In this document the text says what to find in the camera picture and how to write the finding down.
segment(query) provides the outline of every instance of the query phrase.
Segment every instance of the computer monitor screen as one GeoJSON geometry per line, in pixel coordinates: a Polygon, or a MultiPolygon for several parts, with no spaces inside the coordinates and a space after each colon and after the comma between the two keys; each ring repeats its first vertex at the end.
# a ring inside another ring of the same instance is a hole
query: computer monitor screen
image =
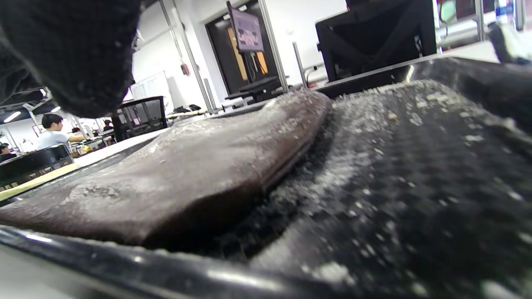
{"type": "Polygon", "coordinates": [[[231,9],[231,18],[235,26],[238,50],[241,52],[263,52],[259,18],[237,9],[231,9]]]}

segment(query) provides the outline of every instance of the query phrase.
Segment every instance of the fire alarm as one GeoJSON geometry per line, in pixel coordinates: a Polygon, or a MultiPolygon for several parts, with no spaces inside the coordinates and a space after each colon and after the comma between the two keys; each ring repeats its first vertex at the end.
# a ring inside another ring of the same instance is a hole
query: fire alarm
{"type": "Polygon", "coordinates": [[[181,65],[181,71],[183,72],[183,75],[188,76],[190,75],[190,71],[188,70],[188,66],[186,64],[181,65]]]}

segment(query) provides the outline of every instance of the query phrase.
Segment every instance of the bottle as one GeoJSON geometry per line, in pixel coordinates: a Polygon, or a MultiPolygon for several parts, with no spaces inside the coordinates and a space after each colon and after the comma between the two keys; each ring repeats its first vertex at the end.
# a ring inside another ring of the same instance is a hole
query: bottle
{"type": "Polygon", "coordinates": [[[513,0],[495,0],[495,20],[515,27],[513,0]]]}

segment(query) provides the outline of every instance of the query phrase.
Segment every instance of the doorway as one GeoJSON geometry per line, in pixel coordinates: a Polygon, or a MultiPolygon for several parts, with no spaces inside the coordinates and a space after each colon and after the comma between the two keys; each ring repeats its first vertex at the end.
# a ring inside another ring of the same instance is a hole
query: doorway
{"type": "Polygon", "coordinates": [[[239,54],[228,14],[205,25],[228,94],[237,93],[250,81],[255,82],[266,77],[278,76],[259,2],[252,0],[238,9],[259,18],[264,52],[247,54],[249,55],[247,60],[239,54]],[[253,78],[248,78],[246,74],[246,61],[248,67],[252,69],[251,73],[255,74],[253,78]]]}

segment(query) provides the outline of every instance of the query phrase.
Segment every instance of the black chair back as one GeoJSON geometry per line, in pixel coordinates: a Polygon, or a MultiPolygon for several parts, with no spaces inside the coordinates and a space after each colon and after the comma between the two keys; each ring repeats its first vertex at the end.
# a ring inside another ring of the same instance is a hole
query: black chair back
{"type": "Polygon", "coordinates": [[[117,142],[168,127],[163,96],[123,103],[111,120],[117,142]]]}

